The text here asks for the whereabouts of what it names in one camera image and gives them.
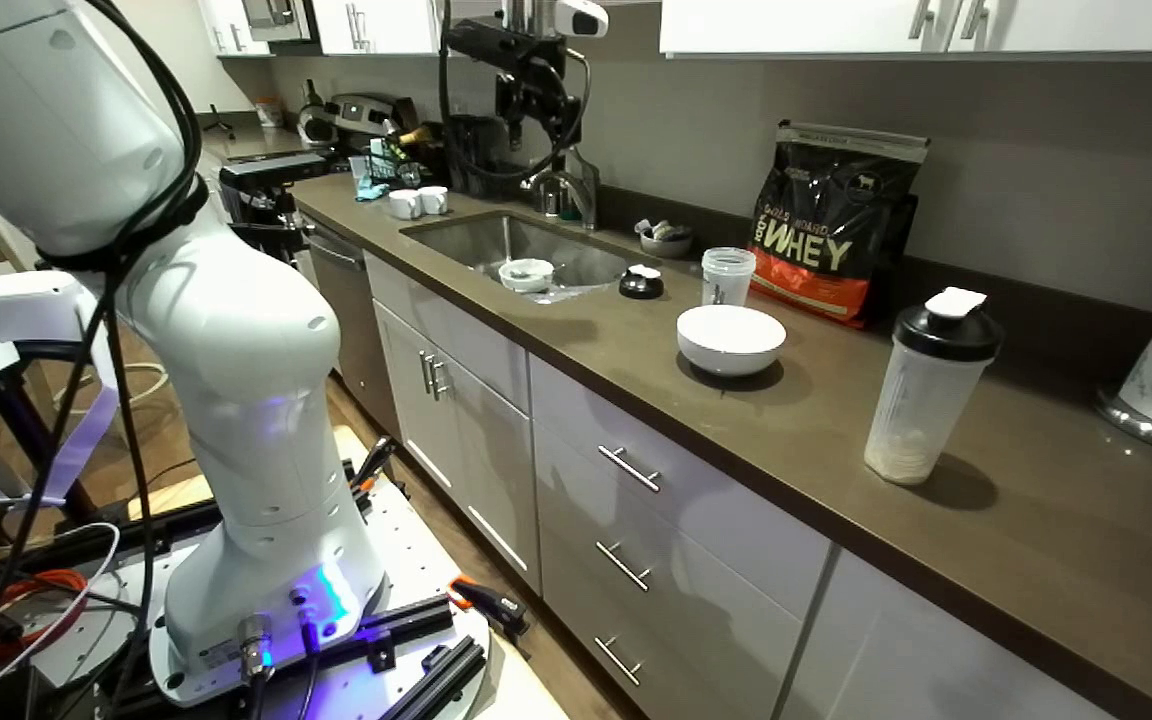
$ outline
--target white cabinet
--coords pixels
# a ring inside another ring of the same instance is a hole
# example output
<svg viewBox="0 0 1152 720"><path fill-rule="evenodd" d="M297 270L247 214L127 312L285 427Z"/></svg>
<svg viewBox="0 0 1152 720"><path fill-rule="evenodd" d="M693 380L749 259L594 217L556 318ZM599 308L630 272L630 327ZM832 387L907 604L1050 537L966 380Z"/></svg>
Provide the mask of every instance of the white cabinet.
<svg viewBox="0 0 1152 720"><path fill-rule="evenodd" d="M243 0L201 0L215 55L267 55L267 44L253 36Z"/></svg>
<svg viewBox="0 0 1152 720"><path fill-rule="evenodd" d="M663 0L661 53L923 53L946 48L956 0Z"/></svg>
<svg viewBox="0 0 1152 720"><path fill-rule="evenodd" d="M663 0L661 53L1152 53L1152 5L1122 0Z"/></svg>
<svg viewBox="0 0 1152 720"><path fill-rule="evenodd" d="M539 592L647 713L772 718L829 539L533 358Z"/></svg>
<svg viewBox="0 0 1152 720"><path fill-rule="evenodd" d="M441 41L437 0L319 0L325 55L428 55Z"/></svg>
<svg viewBox="0 0 1152 720"><path fill-rule="evenodd" d="M529 358L375 257L370 284L403 448L535 586Z"/></svg>
<svg viewBox="0 0 1152 720"><path fill-rule="evenodd" d="M962 0L952 53L1152 53L1152 5Z"/></svg>
<svg viewBox="0 0 1152 720"><path fill-rule="evenodd" d="M839 551L781 720L1104 720L1097 703Z"/></svg>

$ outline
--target drawer handle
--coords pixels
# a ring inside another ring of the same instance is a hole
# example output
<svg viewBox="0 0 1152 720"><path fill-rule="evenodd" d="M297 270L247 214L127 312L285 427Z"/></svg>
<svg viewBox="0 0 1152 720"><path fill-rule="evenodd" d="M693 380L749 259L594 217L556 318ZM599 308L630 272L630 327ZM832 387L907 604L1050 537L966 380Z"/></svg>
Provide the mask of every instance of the drawer handle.
<svg viewBox="0 0 1152 720"><path fill-rule="evenodd" d="M632 589L654 592L654 586L647 586L654 569L642 569L642 573L630 569L625 558L622 558L622 539L615 539L615 544L594 539L594 548L595 548L611 569L622 569L622 575L630 575Z"/></svg>
<svg viewBox="0 0 1152 720"><path fill-rule="evenodd" d="M344 5L344 23L349 23L349 44L353 44L353 48L366 48L366 44L370 44L370 41L366 41L370 15L366 15L355 5Z"/></svg>
<svg viewBox="0 0 1152 720"><path fill-rule="evenodd" d="M654 495L661 495L661 474L642 474L632 462L630 462L630 448L609 448L599 446L599 455L609 464L615 464L625 477L632 477L636 483L646 483Z"/></svg>
<svg viewBox="0 0 1152 720"><path fill-rule="evenodd" d="M935 20L931 0L920 0L907 23L907 41L920 41L931 20Z"/></svg>
<svg viewBox="0 0 1152 720"><path fill-rule="evenodd" d="M642 668L646 668L646 663L625 663L625 659L615 655L615 638L609 638L609 641L605 641L605 638L594 638L594 645L595 645L632 685L646 685L646 679L642 679Z"/></svg>
<svg viewBox="0 0 1152 720"><path fill-rule="evenodd" d="M983 32L990 23L990 8L983 0L972 0L968 20L966 20L966 41L975 41L975 32Z"/></svg>
<svg viewBox="0 0 1152 720"><path fill-rule="evenodd" d="M425 396L434 396L434 358L420 354L420 384L425 384Z"/></svg>
<svg viewBox="0 0 1152 720"><path fill-rule="evenodd" d="M450 365L441 358L428 358L428 387L434 387L434 402L444 402L450 396Z"/></svg>

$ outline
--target protein powder bag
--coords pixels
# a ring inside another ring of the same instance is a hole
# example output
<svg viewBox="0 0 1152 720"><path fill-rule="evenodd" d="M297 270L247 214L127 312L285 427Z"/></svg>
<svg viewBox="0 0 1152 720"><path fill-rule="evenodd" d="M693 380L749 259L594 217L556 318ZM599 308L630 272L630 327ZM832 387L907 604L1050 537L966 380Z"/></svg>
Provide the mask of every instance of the protein powder bag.
<svg viewBox="0 0 1152 720"><path fill-rule="evenodd" d="M872 279L906 252L923 162L930 137L781 123L754 232L761 290L861 324Z"/></svg>

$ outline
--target kitchen sink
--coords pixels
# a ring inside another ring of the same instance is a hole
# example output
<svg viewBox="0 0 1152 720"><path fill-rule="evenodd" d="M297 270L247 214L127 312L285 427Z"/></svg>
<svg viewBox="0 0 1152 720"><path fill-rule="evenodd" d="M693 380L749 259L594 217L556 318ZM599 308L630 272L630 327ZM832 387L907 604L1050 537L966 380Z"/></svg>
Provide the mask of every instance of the kitchen sink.
<svg viewBox="0 0 1152 720"><path fill-rule="evenodd" d="M549 259L552 263L552 290L549 292L521 292L535 305L556 305L570 295L581 295L599 284L615 284L636 257L611 252L590 237L535 224L526 217L509 214L490 214L490 217L470 217L470 222L450 222L450 224L428 224L428 229L407 229L425 247L437 247L454 257L466 270L485 272L490 279L501 284L501 263L505 259Z"/></svg>

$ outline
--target small white cup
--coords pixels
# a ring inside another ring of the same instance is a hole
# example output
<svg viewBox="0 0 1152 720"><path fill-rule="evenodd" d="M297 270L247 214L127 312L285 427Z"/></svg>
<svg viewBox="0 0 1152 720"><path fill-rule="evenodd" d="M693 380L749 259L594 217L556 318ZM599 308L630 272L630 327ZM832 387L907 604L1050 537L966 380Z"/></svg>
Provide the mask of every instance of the small white cup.
<svg viewBox="0 0 1152 720"><path fill-rule="evenodd" d="M420 189L420 214L425 217L444 217L450 214L450 189L444 186L425 186Z"/></svg>
<svg viewBox="0 0 1152 720"><path fill-rule="evenodd" d="M401 222L417 222L420 217L420 193L403 189L403 193L387 193L387 214Z"/></svg>
<svg viewBox="0 0 1152 720"><path fill-rule="evenodd" d="M699 305L744 305L757 257L749 247L708 247L699 257Z"/></svg>

